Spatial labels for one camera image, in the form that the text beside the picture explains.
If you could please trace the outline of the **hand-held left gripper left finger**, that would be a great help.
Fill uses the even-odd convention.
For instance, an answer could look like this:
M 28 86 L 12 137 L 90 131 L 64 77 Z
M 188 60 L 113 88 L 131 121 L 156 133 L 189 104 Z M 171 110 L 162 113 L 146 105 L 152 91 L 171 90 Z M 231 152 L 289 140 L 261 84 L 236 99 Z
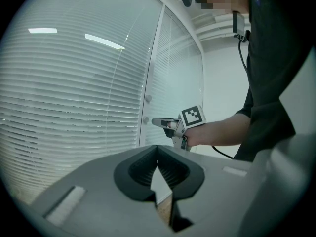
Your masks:
M 150 181 L 130 177 L 127 166 L 156 146 L 91 160 L 55 182 L 24 208 L 43 237 L 167 237 Z

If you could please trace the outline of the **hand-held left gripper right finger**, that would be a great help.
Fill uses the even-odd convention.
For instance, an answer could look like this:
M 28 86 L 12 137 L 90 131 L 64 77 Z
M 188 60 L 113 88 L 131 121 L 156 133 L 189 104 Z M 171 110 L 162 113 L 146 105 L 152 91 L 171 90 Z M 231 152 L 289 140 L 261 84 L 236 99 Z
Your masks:
M 253 162 L 157 146 L 158 165 L 173 191 L 172 223 L 159 237 L 249 237 L 245 217 L 261 182 Z

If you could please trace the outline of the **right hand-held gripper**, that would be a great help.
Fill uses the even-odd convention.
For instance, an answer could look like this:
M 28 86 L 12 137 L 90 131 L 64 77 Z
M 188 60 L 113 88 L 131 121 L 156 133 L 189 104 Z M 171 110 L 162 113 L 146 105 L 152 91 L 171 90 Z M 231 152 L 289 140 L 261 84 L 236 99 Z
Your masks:
M 188 129 L 206 123 L 206 118 L 201 105 L 182 110 L 178 118 L 153 118 L 152 124 L 164 128 L 166 137 L 172 138 L 175 148 L 190 151 L 188 138 L 185 133 Z

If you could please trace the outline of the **glass door with blinds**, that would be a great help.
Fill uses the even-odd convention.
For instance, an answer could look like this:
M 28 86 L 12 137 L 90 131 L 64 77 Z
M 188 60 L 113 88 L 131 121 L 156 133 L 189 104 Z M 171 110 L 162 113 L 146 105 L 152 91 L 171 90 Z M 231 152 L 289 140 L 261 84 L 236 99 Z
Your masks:
M 145 26 L 149 29 L 142 34 L 142 51 L 148 54 L 158 24 L 161 8 L 149 12 Z M 165 6 L 158 51 L 152 81 L 152 101 L 149 117 L 177 118 L 180 112 L 203 101 L 203 58 L 194 38 L 178 17 Z M 163 129 L 147 124 L 146 143 L 148 145 L 172 145 Z

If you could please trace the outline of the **person's right forearm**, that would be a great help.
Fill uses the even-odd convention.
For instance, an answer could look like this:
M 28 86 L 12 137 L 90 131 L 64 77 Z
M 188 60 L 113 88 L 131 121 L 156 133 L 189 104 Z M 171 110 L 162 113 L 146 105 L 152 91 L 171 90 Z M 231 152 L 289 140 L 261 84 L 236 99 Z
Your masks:
M 234 146 L 246 138 L 250 118 L 244 114 L 235 114 L 227 119 L 209 122 L 188 129 L 185 137 L 189 146 Z

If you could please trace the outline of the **person's black shirt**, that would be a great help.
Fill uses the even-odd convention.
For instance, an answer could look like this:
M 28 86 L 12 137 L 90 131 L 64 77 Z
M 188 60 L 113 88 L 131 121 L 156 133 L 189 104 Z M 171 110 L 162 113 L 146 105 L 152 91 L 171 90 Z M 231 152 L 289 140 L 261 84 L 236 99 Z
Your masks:
M 259 151 L 295 134 L 279 97 L 315 43 L 315 18 L 316 0 L 249 0 L 249 89 L 240 113 L 250 126 L 236 160 L 253 161 Z

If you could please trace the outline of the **small black neck device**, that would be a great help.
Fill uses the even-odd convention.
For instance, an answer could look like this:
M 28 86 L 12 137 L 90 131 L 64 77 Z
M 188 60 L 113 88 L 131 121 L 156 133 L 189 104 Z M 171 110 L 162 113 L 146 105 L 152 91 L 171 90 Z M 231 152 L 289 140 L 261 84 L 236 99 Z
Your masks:
M 241 42 L 249 41 L 251 32 L 245 29 L 245 17 L 238 11 L 233 11 L 233 34 Z

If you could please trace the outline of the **grey window frame post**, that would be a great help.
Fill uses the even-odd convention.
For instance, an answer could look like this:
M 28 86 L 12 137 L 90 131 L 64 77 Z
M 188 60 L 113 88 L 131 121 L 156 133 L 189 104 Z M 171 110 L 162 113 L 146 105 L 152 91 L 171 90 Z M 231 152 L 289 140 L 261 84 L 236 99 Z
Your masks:
M 159 36 L 161 32 L 161 26 L 162 26 L 162 21 L 163 21 L 163 16 L 164 16 L 164 11 L 165 11 L 165 4 L 162 4 L 161 12 L 158 18 L 158 24 L 153 40 L 153 46 L 151 47 L 150 51 L 150 60 L 148 64 L 148 68 L 146 70 L 145 74 L 145 80 L 144 80 L 144 85 L 142 88 L 142 95 L 141 95 L 141 109 L 140 109 L 140 119 L 139 119 L 139 131 L 137 135 L 137 144 L 136 147 L 143 147 L 145 146 L 146 143 L 146 132 L 147 132 L 147 124 L 151 123 L 151 119 L 149 117 L 149 110 L 150 110 L 150 102 L 147 102 L 145 97 L 147 95 L 152 96 L 152 81 L 153 81 L 153 74 L 154 74 L 154 69 L 155 69 L 155 62 L 156 62 L 156 56 L 157 56 L 157 51 L 158 51 L 158 42 L 159 42 Z M 143 117 L 148 117 L 149 122 L 147 124 L 143 123 Z

